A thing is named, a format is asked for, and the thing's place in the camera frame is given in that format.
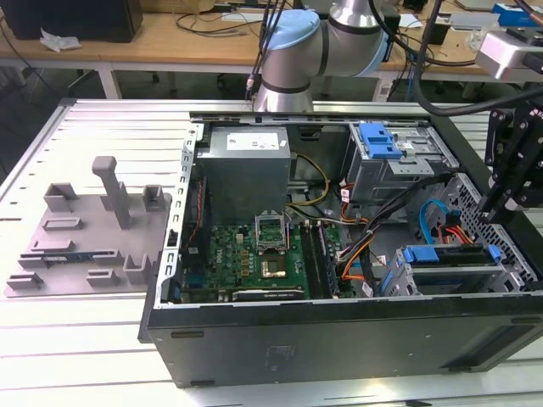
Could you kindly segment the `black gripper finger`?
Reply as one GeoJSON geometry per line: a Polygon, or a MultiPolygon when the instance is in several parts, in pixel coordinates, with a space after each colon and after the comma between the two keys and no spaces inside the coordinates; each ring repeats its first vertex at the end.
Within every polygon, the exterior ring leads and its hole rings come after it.
{"type": "Polygon", "coordinates": [[[516,212],[539,207],[538,120],[523,120],[514,126],[494,176],[492,220],[510,220],[516,212]]]}
{"type": "Polygon", "coordinates": [[[512,203],[513,171],[509,147],[513,112],[493,109],[490,112],[484,163],[492,169],[490,190],[479,201],[479,219],[484,223],[509,223],[516,204],[512,203]]]}

